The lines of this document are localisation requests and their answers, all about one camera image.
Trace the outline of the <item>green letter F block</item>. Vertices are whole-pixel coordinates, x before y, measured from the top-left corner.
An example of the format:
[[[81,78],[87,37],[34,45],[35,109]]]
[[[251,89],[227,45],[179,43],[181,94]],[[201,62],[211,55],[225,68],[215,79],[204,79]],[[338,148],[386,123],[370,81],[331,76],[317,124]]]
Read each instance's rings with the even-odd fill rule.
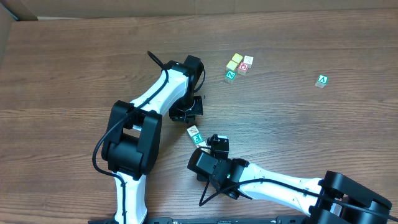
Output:
[[[196,146],[202,145],[204,143],[204,139],[200,133],[193,135],[192,140]]]

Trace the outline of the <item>white blue-edged picture block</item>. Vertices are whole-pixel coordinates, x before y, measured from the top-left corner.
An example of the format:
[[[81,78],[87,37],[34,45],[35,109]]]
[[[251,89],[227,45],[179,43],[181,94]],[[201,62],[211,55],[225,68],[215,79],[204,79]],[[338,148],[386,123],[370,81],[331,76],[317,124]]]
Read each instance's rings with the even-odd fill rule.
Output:
[[[193,125],[187,129],[187,133],[190,137],[193,137],[194,135],[199,134],[200,132],[198,128],[195,125]]]

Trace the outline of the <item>yellow letter G block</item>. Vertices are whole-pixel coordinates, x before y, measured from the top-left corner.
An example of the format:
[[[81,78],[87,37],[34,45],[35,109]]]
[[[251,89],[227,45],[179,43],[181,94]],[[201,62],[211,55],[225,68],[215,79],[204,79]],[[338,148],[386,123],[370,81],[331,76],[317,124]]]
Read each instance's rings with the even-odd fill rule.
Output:
[[[201,150],[202,151],[204,151],[204,152],[206,152],[206,153],[208,153],[208,154],[211,154],[211,149],[208,149],[208,148],[201,148]]]

